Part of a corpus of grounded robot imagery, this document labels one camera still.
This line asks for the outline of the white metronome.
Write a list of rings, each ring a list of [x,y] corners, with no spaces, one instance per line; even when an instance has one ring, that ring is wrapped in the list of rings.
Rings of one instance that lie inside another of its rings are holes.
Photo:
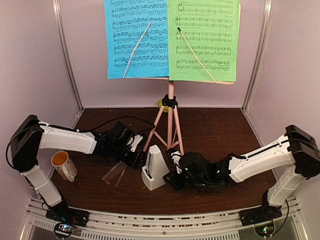
[[[141,169],[141,178],[144,185],[150,191],[163,186],[166,184],[163,177],[169,172],[160,148],[157,145],[150,146],[147,152],[145,166]]]

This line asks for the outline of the clear metronome front cover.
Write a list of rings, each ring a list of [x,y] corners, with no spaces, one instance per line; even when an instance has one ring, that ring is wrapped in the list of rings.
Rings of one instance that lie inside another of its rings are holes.
[[[108,185],[117,187],[127,169],[127,165],[120,161],[111,170],[109,170],[101,180],[106,182]]]

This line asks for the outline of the pink music stand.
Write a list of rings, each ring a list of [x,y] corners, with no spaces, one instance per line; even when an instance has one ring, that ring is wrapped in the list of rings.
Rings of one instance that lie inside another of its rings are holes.
[[[152,22],[148,23],[146,29],[144,30],[143,34],[141,35],[140,39],[138,40],[136,46],[134,47],[134,49],[132,50],[131,56],[129,58],[128,64],[126,66],[123,78],[126,77],[128,68],[131,64],[132,58],[139,46],[139,44],[141,43],[143,37],[146,35],[147,31],[149,30],[150,26],[152,25]],[[178,32],[180,33],[180,35],[183,37],[184,41],[186,42],[187,46],[189,47],[190,51],[192,52],[193,56],[195,57],[196,61],[200,64],[200,66],[206,71],[206,73],[210,76],[210,78],[212,79],[212,81],[198,81],[201,83],[213,83],[213,84],[217,84],[217,85],[232,85],[235,82],[230,82],[230,81],[217,81],[212,74],[208,71],[208,69],[205,67],[205,65],[200,61],[200,59],[198,58],[198,56],[196,55],[196,53],[194,52],[193,48],[191,47],[190,43],[188,42],[185,34],[183,33],[183,31],[181,30],[180,27],[177,27]],[[175,146],[179,146],[179,150],[182,154],[184,154],[184,147],[183,147],[183,140],[182,140],[182,133],[181,133],[181,127],[180,127],[180,120],[179,120],[179,113],[178,113],[178,102],[176,100],[176,97],[174,96],[174,90],[175,90],[175,85],[174,85],[174,81],[171,81],[170,79],[168,79],[168,93],[163,97],[163,99],[161,100],[161,107],[158,111],[158,114],[155,118],[155,121],[152,125],[152,128],[150,129],[150,133],[148,135],[147,141],[144,145],[143,154],[147,153],[147,148],[150,145],[151,139],[153,136],[156,136],[161,143],[166,147],[166,149],[171,149],[174,148]],[[168,115],[167,115],[167,141],[165,141],[157,132],[156,132],[156,128],[158,126],[158,123],[161,119],[161,116],[164,112],[165,107],[168,107]]]

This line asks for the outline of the blue sheet music paper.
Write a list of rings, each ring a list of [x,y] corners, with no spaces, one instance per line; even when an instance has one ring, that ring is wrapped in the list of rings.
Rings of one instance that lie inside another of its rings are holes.
[[[169,76],[167,1],[105,0],[107,77]]]

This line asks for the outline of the green sheet music paper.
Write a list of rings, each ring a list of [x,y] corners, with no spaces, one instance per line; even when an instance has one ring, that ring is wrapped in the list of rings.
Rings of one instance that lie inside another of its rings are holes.
[[[238,0],[169,0],[169,79],[235,83],[240,16]]]

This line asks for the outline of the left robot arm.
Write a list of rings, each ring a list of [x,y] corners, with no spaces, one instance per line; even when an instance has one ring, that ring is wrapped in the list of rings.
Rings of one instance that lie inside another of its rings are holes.
[[[63,197],[43,171],[37,160],[38,151],[56,149],[94,155],[103,159],[112,158],[136,169],[141,165],[141,153],[137,150],[146,136],[134,133],[118,121],[110,130],[98,133],[65,128],[40,121],[29,115],[15,131],[5,149],[8,165],[24,176],[52,208],[52,213],[61,222],[72,218]]]

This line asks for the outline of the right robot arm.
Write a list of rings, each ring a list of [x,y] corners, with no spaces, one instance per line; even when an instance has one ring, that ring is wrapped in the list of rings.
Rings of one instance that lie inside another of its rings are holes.
[[[259,149],[242,155],[230,153],[216,163],[199,152],[182,154],[169,149],[167,156],[174,163],[175,170],[164,175],[163,180],[176,191],[190,186],[213,192],[287,166],[276,184],[267,190],[265,203],[256,210],[258,219],[266,221],[304,180],[320,173],[320,150],[315,138],[296,125],[289,125],[285,130],[285,134]]]

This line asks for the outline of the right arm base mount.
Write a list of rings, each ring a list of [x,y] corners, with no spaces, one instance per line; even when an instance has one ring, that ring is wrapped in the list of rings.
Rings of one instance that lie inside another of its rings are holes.
[[[276,229],[275,219],[282,216],[281,208],[281,205],[271,206],[264,203],[258,207],[241,210],[239,218],[243,227],[254,225],[254,231],[259,237],[271,238],[282,229],[287,220],[286,216],[284,222]]]

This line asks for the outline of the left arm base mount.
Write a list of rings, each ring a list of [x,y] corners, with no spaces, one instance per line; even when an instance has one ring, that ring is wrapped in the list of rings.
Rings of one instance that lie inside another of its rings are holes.
[[[70,208],[66,200],[62,200],[55,206],[44,203],[48,210],[45,217],[57,223],[53,227],[53,233],[60,239],[69,238],[77,227],[86,227],[90,213],[86,210]]]

